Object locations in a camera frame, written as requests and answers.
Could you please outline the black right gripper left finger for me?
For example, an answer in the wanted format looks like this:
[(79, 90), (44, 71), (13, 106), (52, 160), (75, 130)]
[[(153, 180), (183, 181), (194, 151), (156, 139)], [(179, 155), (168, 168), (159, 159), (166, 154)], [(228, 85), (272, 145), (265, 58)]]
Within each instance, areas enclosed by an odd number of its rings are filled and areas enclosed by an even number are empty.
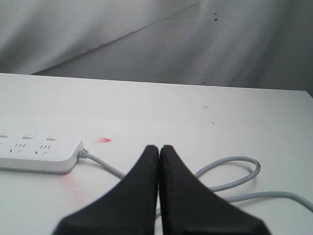
[(152, 235), (155, 232), (159, 151), (145, 147), (128, 174), (104, 196), (64, 217), (55, 235)]

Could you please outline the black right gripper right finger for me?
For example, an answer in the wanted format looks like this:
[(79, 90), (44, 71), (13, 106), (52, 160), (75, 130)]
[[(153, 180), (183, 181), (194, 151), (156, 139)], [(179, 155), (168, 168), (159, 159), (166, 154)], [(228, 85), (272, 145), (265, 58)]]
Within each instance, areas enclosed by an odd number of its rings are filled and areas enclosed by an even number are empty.
[(159, 158), (159, 197), (165, 235), (266, 235), (264, 222), (205, 187), (171, 145)]

